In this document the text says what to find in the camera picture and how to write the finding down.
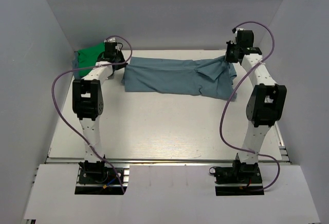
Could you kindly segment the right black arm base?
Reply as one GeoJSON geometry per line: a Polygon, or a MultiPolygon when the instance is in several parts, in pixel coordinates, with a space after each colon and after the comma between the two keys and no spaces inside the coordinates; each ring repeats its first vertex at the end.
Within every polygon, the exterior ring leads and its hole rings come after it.
{"type": "Polygon", "coordinates": [[[209,174],[215,178],[216,196],[264,195],[259,165],[234,160],[232,166],[213,166],[209,174]]]}

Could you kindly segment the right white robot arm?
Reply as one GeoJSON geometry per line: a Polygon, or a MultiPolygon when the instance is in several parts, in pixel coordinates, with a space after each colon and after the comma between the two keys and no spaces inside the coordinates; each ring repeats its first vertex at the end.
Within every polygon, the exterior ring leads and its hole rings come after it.
{"type": "Polygon", "coordinates": [[[258,163],[267,133],[281,119],[287,89],[279,85],[268,72],[260,48],[253,46],[253,31],[242,28],[232,31],[234,39],[227,42],[225,61],[240,63],[248,73],[253,88],[246,106],[247,132],[236,159],[253,165],[258,163]]]}

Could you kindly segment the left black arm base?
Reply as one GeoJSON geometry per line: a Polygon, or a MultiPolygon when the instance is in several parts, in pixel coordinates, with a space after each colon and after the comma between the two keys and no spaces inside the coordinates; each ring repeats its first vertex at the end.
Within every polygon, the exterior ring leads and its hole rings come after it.
{"type": "Polygon", "coordinates": [[[127,189],[129,170],[112,167],[103,161],[79,162],[76,195],[123,195],[127,189]]]}

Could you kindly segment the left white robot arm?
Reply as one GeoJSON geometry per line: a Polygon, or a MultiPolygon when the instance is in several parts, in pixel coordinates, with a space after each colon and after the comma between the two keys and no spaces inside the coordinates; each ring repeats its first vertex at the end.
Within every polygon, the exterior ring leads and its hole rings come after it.
{"type": "Polygon", "coordinates": [[[84,160],[89,163],[101,161],[98,156],[105,157],[100,139],[100,115],[104,110],[101,85],[115,70],[126,66],[126,63],[107,66],[107,63],[125,61],[120,48],[122,43],[112,37],[104,41],[104,46],[105,49],[97,55],[97,68],[72,83],[72,109],[79,119],[83,136],[88,140],[84,160]]]}

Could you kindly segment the blue-grey t-shirt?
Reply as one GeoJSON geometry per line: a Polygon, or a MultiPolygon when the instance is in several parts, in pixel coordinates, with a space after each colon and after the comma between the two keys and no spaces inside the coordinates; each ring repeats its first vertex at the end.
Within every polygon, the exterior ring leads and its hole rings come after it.
{"type": "Polygon", "coordinates": [[[131,59],[121,83],[126,92],[203,96],[228,100],[237,77],[224,57],[203,60],[131,59]]]}

